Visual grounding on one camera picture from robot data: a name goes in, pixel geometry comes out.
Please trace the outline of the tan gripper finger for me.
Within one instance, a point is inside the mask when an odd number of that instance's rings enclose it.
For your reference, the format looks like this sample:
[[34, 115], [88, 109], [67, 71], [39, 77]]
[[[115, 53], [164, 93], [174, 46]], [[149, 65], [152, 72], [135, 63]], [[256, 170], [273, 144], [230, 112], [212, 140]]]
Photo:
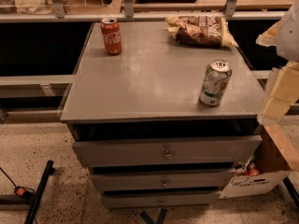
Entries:
[[273, 24], [267, 31], [263, 32], [256, 39], [256, 43], [263, 47], [271, 47], [277, 44], [279, 21]]
[[299, 100], [299, 62], [288, 61], [281, 69], [273, 68], [266, 82], [257, 120], [261, 125], [279, 122]]

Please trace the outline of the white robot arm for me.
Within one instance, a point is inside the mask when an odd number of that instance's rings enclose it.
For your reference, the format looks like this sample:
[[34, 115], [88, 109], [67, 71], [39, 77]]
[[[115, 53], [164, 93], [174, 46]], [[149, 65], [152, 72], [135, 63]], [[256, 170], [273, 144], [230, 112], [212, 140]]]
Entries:
[[256, 43], [264, 47], [275, 46], [277, 55], [288, 61], [280, 69], [273, 68], [266, 82], [257, 120], [263, 126], [271, 126], [299, 100], [299, 2], [259, 35]]

